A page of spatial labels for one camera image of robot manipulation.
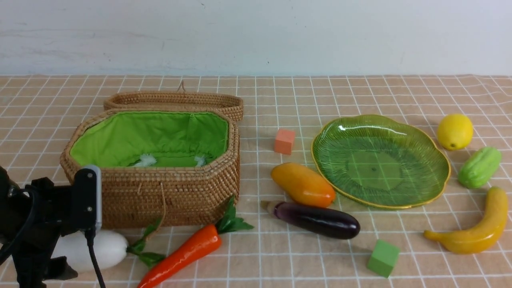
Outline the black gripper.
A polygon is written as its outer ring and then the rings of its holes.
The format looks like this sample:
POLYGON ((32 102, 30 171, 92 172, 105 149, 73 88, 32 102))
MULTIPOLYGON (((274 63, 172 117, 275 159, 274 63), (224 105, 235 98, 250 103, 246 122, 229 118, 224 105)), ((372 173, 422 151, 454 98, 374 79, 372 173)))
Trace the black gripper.
POLYGON ((1 250, 16 250, 20 288, 45 288, 44 280, 70 280, 78 273, 65 256, 51 258, 60 237, 75 233, 80 181, 57 186, 49 178, 20 187, 1 169, 1 250))

